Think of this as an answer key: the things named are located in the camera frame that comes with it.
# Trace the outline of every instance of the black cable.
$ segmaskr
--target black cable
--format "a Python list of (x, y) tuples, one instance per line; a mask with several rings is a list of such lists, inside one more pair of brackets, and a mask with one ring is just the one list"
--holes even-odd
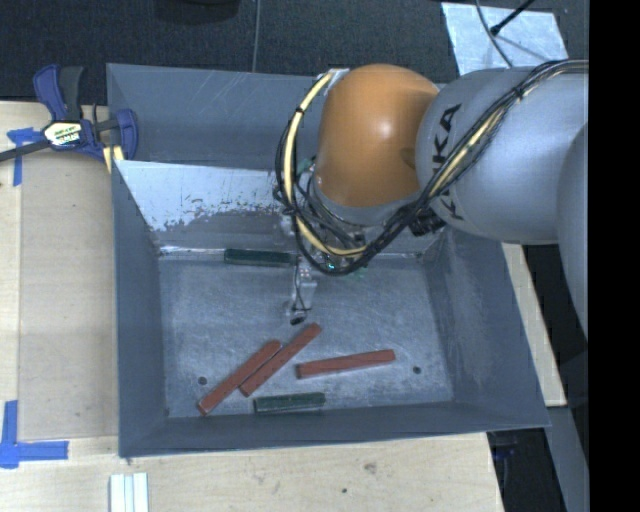
[(258, 42), (260, 40), (260, 0), (256, 0), (256, 32), (253, 39), (253, 60), (251, 61), (251, 72), (255, 73), (258, 65)]
[[(496, 100), (472, 125), (467, 133), (456, 143), (454, 148), (451, 150), (449, 157), (440, 167), (441, 170), (432, 176), (420, 198), (417, 199), (417, 202), (424, 200), (428, 193), (432, 192), (432, 190), (430, 189), (432, 189), (435, 186), (435, 183), (439, 181), (442, 173), (446, 170), (449, 163), (454, 158), (457, 158), (458, 153), (461, 152), (465, 148), (465, 146), (467, 146), (471, 136), (489, 119), (490, 116), (498, 111), (502, 111), (500, 120), (491, 128), (491, 131), (488, 134), (485, 134), (483, 138), (483, 146), (480, 147), (479, 150), (480, 152), (486, 149), (486, 146), (489, 144), (489, 142), (491, 142), (491, 140), (497, 133), (497, 130), (501, 126), (502, 119), (504, 119), (504, 114), (506, 114), (507, 110), (511, 108), (511, 106), (513, 106), (517, 101), (521, 100), (526, 93), (531, 92), (531, 90), (535, 86), (537, 86), (539, 83), (542, 83), (546, 79), (552, 78), (553, 76), (556, 76), (556, 74), (562, 72), (585, 72), (586, 70), (588, 70), (588, 62), (569, 60), (546, 62), (534, 68), (517, 86), (513, 87), (502, 97)], [(449, 178), (445, 184), (441, 185), (440, 188), (436, 191), (435, 195), (442, 194), (451, 185), (453, 185), (455, 181), (459, 180), (462, 175), (464, 175), (471, 168), (472, 164), (475, 163), (477, 157), (478, 153), (476, 151), (476, 155), (473, 157), (472, 161), (464, 166), (459, 166), (454, 176), (452, 178)]]
[[(292, 201), (289, 201), (286, 197), (286, 193), (284, 192), (284, 180), (281, 175), (282, 169), (284, 167), (282, 165), (282, 149), (283, 149), (284, 141), (288, 136), (290, 126), (291, 126), (291, 122), (288, 123), (287, 127), (282, 133), (282, 136), (280, 137), (280, 142), (278, 144), (278, 148), (276, 151), (275, 174), (276, 174), (276, 181), (278, 182), (279, 193), (278, 195), (275, 195), (275, 198), (285, 206), (285, 212), (287, 215), (291, 215), (292, 217), (298, 216), (298, 218), (300, 218), (304, 222), (305, 226), (312, 232), (312, 234), (316, 238), (318, 238), (318, 240), (320, 240), (322, 237), (317, 233), (317, 231), (311, 226), (311, 223), (306, 219), (305, 211), (302, 208), (300, 208), (299, 205), (297, 204), (295, 194), (293, 194), (292, 196)], [(292, 160), (293, 160), (293, 166), (294, 166), (293, 169), (296, 170), (295, 186), (300, 190), (301, 187), (299, 186), (299, 180), (297, 176), (296, 147), (294, 147)], [(336, 225), (329, 225), (327, 222), (323, 221), (321, 218), (314, 218), (314, 221), (321, 224), (325, 229), (331, 231), (332, 234), (336, 236), (336, 238), (338, 238), (345, 245), (345, 247), (348, 247), (349, 245), (355, 245), (355, 242), (351, 240), (349, 235), (344, 230), (341, 230), (339, 227), (337, 227)]]
[(518, 7), (515, 11), (513, 11), (511, 14), (509, 14), (509, 16), (507, 16), (505, 19), (503, 19), (500, 23), (496, 23), (493, 27), (491, 27), (490, 32), (494, 36), (497, 36), (504, 27), (506, 27), (513, 20), (515, 20), (518, 16), (520, 16), (520, 14), (535, 1), (536, 0), (527, 0), (520, 7)]
[(322, 204), (322, 202), (320, 202), (319, 199), (317, 199), (311, 194), (311, 190), (310, 190), (311, 179), (307, 181), (306, 191), (300, 186), (299, 182), (296, 182), (296, 188), (300, 191), (300, 195), (302, 195), (305, 198), (306, 204), (311, 210), (311, 213), (313, 214), (314, 218), (322, 219), (326, 224), (331, 225), (335, 231), (341, 234), (342, 238), (349, 240), (349, 243), (351, 243), (354, 247), (361, 245), (350, 236), (350, 234), (343, 228), (342, 225), (343, 224), (351, 225), (353, 228), (356, 228), (356, 229), (360, 228), (360, 226), (352, 225), (349, 222), (346, 222), (342, 219), (338, 219), (329, 210), (327, 210), (327, 208)]
[(489, 25), (487, 24), (487, 20), (484, 18), (484, 14), (482, 14), (482, 9), (480, 7), (480, 0), (476, 0), (476, 11), (478, 11), (478, 16), (480, 17), (480, 22), (482, 23), (482, 26), (484, 27), (485, 32), (489, 36), (489, 39), (491, 40), (491, 44), (495, 47), (496, 50), (498, 50), (498, 53), (500, 54), (502, 59), (507, 63), (507, 66), (512, 68), (513, 67), (513, 63), (509, 60), (509, 57), (507, 57), (507, 55), (502, 51), (502, 48), (500, 48), (500, 45), (496, 41), (496, 38), (491, 33), (491, 29), (489, 28)]
[[(351, 244), (352, 246), (355, 245), (354, 241), (349, 237), (348, 233), (346, 233), (346, 231), (344, 231), (343, 229), (340, 228), (340, 226), (338, 226), (337, 224), (335, 224), (332, 220), (323, 217), (316, 208), (313, 207), (313, 204), (311, 203), (311, 197), (309, 197), (307, 195), (307, 193), (302, 190), (302, 188), (296, 184), (296, 187), (298, 188), (298, 190), (300, 191), (301, 195), (305, 198), (306, 203), (309, 205), (309, 208), (311, 210), (311, 218), (314, 222), (317, 222), (318, 224), (320, 224), (322, 227), (324, 227), (325, 229), (328, 229), (329, 231), (331, 231), (331, 233), (338, 239), (340, 240), (346, 248), (350, 248), (349, 244)], [(299, 208), (298, 213), (302, 216), (306, 216), (307, 213), (305, 212), (304, 208)]]
[[(285, 129), (285, 131), (283, 133), (283, 136), (281, 137), (281, 140), (286, 140), (288, 132), (289, 132), (289, 128), (290, 128), (290, 123), (287, 126), (287, 128)], [(276, 153), (278, 155), (282, 155), (282, 147), (281, 147), (281, 145), (278, 148)], [(277, 179), (278, 184), (279, 184), (279, 186), (281, 188), (281, 190), (280, 190), (281, 200), (282, 200), (285, 208), (288, 208), (288, 209), (292, 210), (291, 215), (295, 216), (296, 214), (298, 214), (299, 215), (298, 219), (300, 220), (300, 222), (302, 222), (305, 225), (305, 227), (318, 239), (318, 241), (320, 241), (320, 239), (322, 237), (317, 233), (317, 231), (311, 225), (311, 222), (306, 218), (305, 212), (303, 212), (299, 208), (299, 205), (297, 204), (297, 200), (295, 198), (295, 194), (292, 195), (292, 201), (287, 200), (286, 194), (285, 194), (284, 190), (282, 190), (283, 179), (282, 179), (282, 176), (280, 176), (280, 173), (282, 172), (283, 167), (284, 166), (281, 165), (281, 160), (279, 160), (277, 162), (277, 165), (276, 165), (276, 176), (277, 176), (276, 179)], [(362, 253), (360, 253), (358, 255), (357, 259), (356, 258), (352, 258), (352, 257), (341, 257), (339, 255), (334, 255), (334, 256), (340, 258), (342, 261), (344, 261), (344, 260), (349, 261), (350, 260), (350, 263), (346, 267), (341, 268), (341, 269), (335, 269), (335, 268), (331, 269), (329, 267), (326, 267), (326, 266), (320, 264), (319, 262), (317, 262), (315, 260), (315, 258), (309, 253), (309, 251), (305, 247), (304, 240), (302, 239), (302, 236), (301, 236), (301, 233), (300, 233), (300, 231), (298, 229), (297, 223), (295, 222), (295, 219), (293, 219), (294, 220), (293, 226), (294, 226), (295, 235), (296, 235), (296, 242), (298, 244), (298, 247), (299, 247), (300, 251), (305, 256), (305, 258), (317, 270), (321, 271), (322, 273), (329, 274), (329, 275), (334, 275), (334, 276), (335, 275), (347, 275), (347, 274), (350, 274), (351, 272), (354, 272), (354, 271), (358, 270), (359, 268), (362, 268), (362, 267), (368, 265), (369, 262), (373, 259), (373, 257), (375, 257), (384, 248), (386, 248), (398, 236), (398, 234), (400, 234), (400, 232), (406, 226), (409, 225), (409, 223), (413, 220), (413, 216), (406, 216), (405, 218), (402, 218), (402, 215), (400, 215), (401, 211), (402, 211), (402, 209), (398, 210), (391, 217), (391, 220), (390, 220), (389, 224), (385, 227), (383, 232), (378, 236), (378, 238), (376, 238), (376, 240), (371, 242)], [(316, 218), (313, 219), (313, 221), (317, 222), (317, 223), (321, 223), (322, 219), (319, 219), (319, 218), (316, 217)], [(342, 234), (351, 243), (356, 244), (356, 241), (352, 240), (351, 237), (348, 236), (348, 234), (346, 234), (345, 232), (343, 232)], [(338, 237), (338, 235), (336, 235), (335, 232), (334, 232), (334, 235), (338, 239), (342, 238), (342, 237)], [(346, 244), (344, 240), (341, 240), (341, 241), (343, 242), (343, 244), (345, 244), (345, 247), (348, 248), (349, 244)], [(330, 249), (324, 243), (322, 243), (322, 245), (323, 245), (324, 249), (326, 250), (326, 252), (331, 254)]]

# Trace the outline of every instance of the yellow cable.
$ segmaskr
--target yellow cable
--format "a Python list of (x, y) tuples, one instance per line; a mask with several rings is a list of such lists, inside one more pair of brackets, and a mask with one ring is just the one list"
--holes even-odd
[[(302, 121), (302, 116), (304, 112), (307, 110), (313, 99), (316, 97), (318, 92), (331, 80), (333, 77), (333, 73), (331, 71), (327, 72), (320, 80), (318, 80), (315, 85), (311, 88), (311, 90), (307, 93), (305, 98), (300, 103), (300, 106), (296, 109), (293, 118), (291, 119), (291, 126), (289, 127), (289, 132), (287, 134), (287, 139), (285, 141), (284, 146), (284, 190), (287, 196), (287, 199), (290, 203), (293, 202), (293, 182), (294, 182), (294, 169), (291, 168), (291, 160), (293, 155), (293, 146), (296, 138), (296, 134), (298, 133), (298, 128), (300, 126), (300, 122)], [(449, 177), (453, 174), (459, 163), (462, 159), (469, 153), (471, 148), (475, 146), (478, 140), (502, 117), (504, 114), (504, 110), (497, 110), (489, 118), (476, 130), (476, 132), (469, 138), (469, 141), (465, 144), (465, 146), (458, 151), (456, 155), (454, 155), (453, 159), (442, 173), (438, 181), (434, 184), (431, 193), (429, 194), (428, 199), (433, 199), (440, 193), (440, 190), (444, 183), (449, 179)], [(333, 254), (336, 256), (358, 256), (362, 254), (367, 245), (363, 245), (362, 247), (358, 247), (356, 249), (339, 249), (337, 247), (331, 247), (325, 245), (323, 242), (318, 240), (318, 238), (307, 228), (305, 223), (301, 220), (299, 216), (296, 215), (296, 225), (300, 230), (300, 233), (313, 245), (316, 249), (326, 253)]]
[[(296, 113), (293, 115), (293, 119), (291, 119), (291, 126), (289, 127), (289, 132), (287, 134), (287, 139), (284, 146), (284, 192), (290, 203), (293, 202), (293, 173), (295, 172), (295, 170), (291, 168), (291, 160), (293, 155), (293, 146), (296, 139), (296, 134), (298, 133), (298, 128), (300, 126), (300, 121), (302, 121), (302, 116), (311, 104), (311, 101), (313, 101), (313, 98), (316, 97), (316, 95), (331, 80), (332, 77), (333, 73), (328, 72), (315, 83), (315, 85), (302, 100), (302, 103), (300, 103), (300, 106), (296, 109)], [(358, 247), (356, 249), (339, 249), (337, 247), (327, 246), (320, 240), (318, 240), (318, 238), (309, 230), (309, 228), (307, 228), (304, 222), (297, 215), (296, 225), (300, 230), (300, 233), (307, 240), (309, 240), (311, 245), (326, 254), (334, 254), (336, 256), (357, 256), (367, 248), (366, 245), (363, 245), (362, 247)]]

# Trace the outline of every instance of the blue clamp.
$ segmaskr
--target blue clamp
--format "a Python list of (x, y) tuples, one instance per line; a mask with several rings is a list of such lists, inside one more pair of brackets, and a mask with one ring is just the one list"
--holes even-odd
[(32, 460), (66, 460), (69, 441), (19, 443), (18, 401), (5, 402), (2, 441), (0, 442), (0, 468), (16, 469), (20, 462)]
[[(19, 130), (9, 130), (7, 137), (16, 147), (20, 147), (25, 143), (39, 142), (44, 140), (44, 135), (33, 128), (21, 128)], [(17, 187), (22, 183), (22, 157), (17, 156), (13, 166), (13, 186)]]
[[(82, 128), (77, 142), (52, 144), (50, 147), (55, 151), (75, 151), (104, 162), (105, 146), (100, 142), (97, 129), (103, 123), (92, 125), (90, 121), (82, 119), (82, 109), (78, 104), (78, 84), (83, 71), (84, 68), (78, 66), (61, 68), (57, 64), (50, 64), (34, 75), (33, 87), (38, 101), (49, 110), (52, 123), (70, 121), (79, 123)], [(120, 146), (126, 158), (131, 159), (138, 148), (135, 114), (130, 109), (122, 109), (116, 112), (116, 119), (120, 128)]]

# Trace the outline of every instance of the bin floor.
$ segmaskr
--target bin floor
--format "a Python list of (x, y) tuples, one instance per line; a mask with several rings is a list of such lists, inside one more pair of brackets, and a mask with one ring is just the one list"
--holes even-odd
[[(233, 392), (212, 415), (251, 414), (252, 398), (321, 391), (325, 408), (432, 403), (453, 398), (433, 319), (425, 267), (381, 259), (364, 273), (321, 277), (312, 311), (290, 325), (292, 268), (236, 266), (194, 256), (160, 261), (165, 392), (169, 417), (199, 416), (196, 403), (270, 339), (288, 343), (309, 322), (322, 333), (250, 398)], [(357, 352), (395, 351), (391, 364), (298, 380), (295, 364)]]

